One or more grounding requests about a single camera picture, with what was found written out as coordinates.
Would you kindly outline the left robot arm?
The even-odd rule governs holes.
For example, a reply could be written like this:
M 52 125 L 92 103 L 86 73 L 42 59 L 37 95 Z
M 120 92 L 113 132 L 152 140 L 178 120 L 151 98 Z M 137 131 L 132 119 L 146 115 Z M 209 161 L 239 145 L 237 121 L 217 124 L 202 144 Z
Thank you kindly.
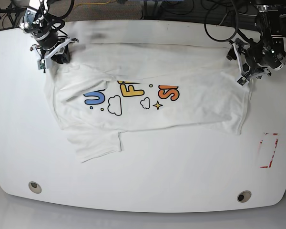
M 242 5 L 231 1 L 234 9 L 234 33 L 223 42 L 231 46 L 228 60 L 236 60 L 240 77 L 237 83 L 241 86 L 252 78 L 270 76 L 272 70 L 278 71 L 286 64 L 286 52 L 282 35 L 281 16 L 286 14 L 286 0 L 245 0 L 244 5 L 252 5 L 256 11 L 255 27 L 260 34 L 260 40 L 248 38 L 240 30 L 240 12 Z

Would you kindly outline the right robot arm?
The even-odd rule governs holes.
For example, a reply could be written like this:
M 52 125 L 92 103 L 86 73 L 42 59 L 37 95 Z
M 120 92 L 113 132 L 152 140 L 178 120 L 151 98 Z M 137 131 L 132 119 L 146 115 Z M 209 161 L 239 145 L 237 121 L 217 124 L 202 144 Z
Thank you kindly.
M 62 28 L 64 19 L 71 13 L 75 1 L 70 2 L 67 12 L 62 16 L 49 13 L 53 0 L 31 0 L 26 8 L 19 27 L 36 41 L 30 50 L 37 55 L 38 68 L 46 70 L 53 62 L 69 63 L 71 60 L 69 44 L 78 42 L 77 38 L 70 38 Z

